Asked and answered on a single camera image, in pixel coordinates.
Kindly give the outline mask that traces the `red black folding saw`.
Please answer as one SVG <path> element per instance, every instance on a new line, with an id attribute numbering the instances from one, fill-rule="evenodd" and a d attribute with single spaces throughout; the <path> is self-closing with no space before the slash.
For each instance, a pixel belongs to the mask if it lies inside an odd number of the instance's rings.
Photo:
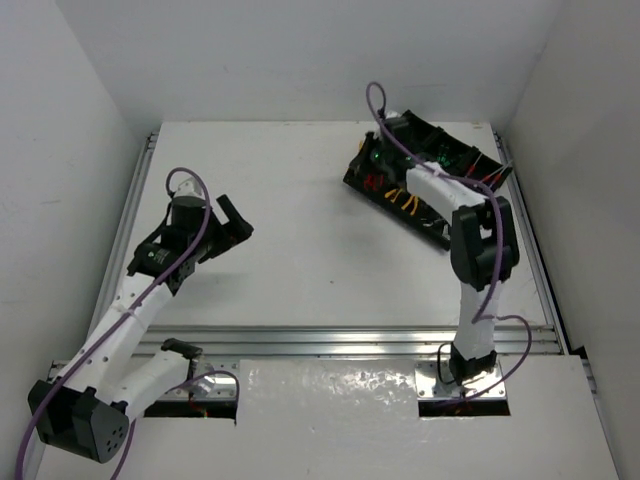
<path id="1" fill-rule="evenodd" d="M 366 191 L 379 192 L 385 183 L 385 178 L 382 174 L 370 173 L 364 180 L 363 186 Z"/>

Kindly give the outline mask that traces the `yellow needle-nose pliers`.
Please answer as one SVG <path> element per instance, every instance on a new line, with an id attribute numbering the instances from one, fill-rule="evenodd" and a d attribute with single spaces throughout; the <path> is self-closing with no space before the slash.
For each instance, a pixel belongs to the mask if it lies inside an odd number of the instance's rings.
<path id="1" fill-rule="evenodd" d="M 401 187 L 393 188 L 384 194 L 384 198 L 401 211 L 415 216 L 420 208 L 420 200 Z"/>

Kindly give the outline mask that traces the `large silver open-end wrench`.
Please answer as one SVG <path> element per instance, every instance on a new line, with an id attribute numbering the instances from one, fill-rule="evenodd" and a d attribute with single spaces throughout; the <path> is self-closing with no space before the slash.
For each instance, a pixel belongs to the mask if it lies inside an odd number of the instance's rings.
<path id="1" fill-rule="evenodd" d="M 425 228 L 431 228 L 436 230 L 443 230 L 447 222 L 440 215 L 429 216 L 423 221 Z"/>

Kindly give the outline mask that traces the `blue red screwdriver large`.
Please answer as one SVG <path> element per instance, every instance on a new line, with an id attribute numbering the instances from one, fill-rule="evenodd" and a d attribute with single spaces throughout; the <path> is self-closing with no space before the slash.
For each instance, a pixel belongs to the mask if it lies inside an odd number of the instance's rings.
<path id="1" fill-rule="evenodd" d="M 504 183 L 505 179 L 509 176 L 512 171 L 512 163 L 507 162 L 502 165 L 498 170 L 496 170 L 487 183 L 487 186 L 493 191 L 497 191 L 501 185 Z"/>

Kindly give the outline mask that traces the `black green precision screwdriver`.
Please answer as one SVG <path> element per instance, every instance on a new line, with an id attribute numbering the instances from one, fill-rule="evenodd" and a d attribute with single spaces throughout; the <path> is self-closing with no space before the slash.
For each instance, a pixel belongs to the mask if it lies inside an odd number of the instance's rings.
<path id="1" fill-rule="evenodd" d="M 443 169 L 447 169 L 453 162 L 453 156 L 448 145 L 442 144 L 437 154 L 437 161 Z"/>

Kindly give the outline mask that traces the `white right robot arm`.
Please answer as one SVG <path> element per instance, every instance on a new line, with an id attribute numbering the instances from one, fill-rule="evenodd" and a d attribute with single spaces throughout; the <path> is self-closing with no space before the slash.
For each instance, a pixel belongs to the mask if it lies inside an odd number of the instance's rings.
<path id="1" fill-rule="evenodd" d="M 460 385 L 494 368 L 494 325 L 500 291 L 520 260 L 511 204 L 482 182 L 446 172 L 411 152 L 376 119 L 379 138 L 405 157 L 408 193 L 432 207 L 449 225 L 450 262 L 461 284 L 460 314 L 450 347 L 449 370 Z"/>

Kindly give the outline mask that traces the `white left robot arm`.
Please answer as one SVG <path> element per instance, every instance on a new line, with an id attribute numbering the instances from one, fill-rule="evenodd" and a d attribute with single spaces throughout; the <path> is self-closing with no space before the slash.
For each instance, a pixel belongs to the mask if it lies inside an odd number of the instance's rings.
<path id="1" fill-rule="evenodd" d="M 104 464 L 125 443 L 133 421 L 194 376 L 201 348 L 169 338 L 151 360 L 125 368 L 149 326 L 197 265 L 248 240 L 253 227 L 222 195 L 220 222 L 204 199 L 174 196 L 158 227 L 134 251 L 119 292 L 74 358 L 28 395 L 40 440 Z"/>

